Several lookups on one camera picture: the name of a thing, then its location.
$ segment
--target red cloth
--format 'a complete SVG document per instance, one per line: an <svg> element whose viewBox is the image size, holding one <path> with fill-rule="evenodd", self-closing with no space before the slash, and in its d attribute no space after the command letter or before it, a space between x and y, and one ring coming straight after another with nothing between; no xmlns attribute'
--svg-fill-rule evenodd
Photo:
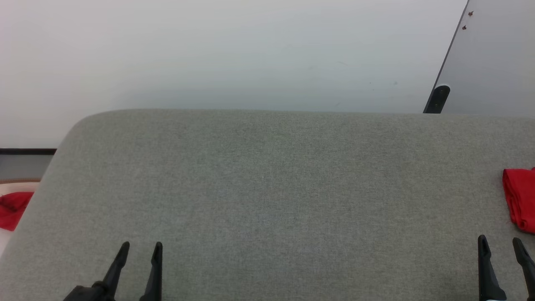
<svg viewBox="0 0 535 301"><path fill-rule="evenodd" d="M0 196L0 228L15 230L32 195L33 192L13 192Z"/></svg>
<svg viewBox="0 0 535 301"><path fill-rule="evenodd" d="M511 221L535 234L535 168L504 169L502 180Z"/></svg>

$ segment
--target gray fabric surface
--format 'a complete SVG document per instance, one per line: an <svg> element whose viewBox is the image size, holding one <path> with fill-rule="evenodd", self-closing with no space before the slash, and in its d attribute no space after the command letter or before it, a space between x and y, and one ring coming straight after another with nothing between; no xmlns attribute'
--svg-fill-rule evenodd
<svg viewBox="0 0 535 301"><path fill-rule="evenodd" d="M154 244L164 300L477 300L486 234L527 297L503 168L535 165L532 119L130 110L62 143L0 260L0 299L62 300L131 243L117 300Z"/></svg>

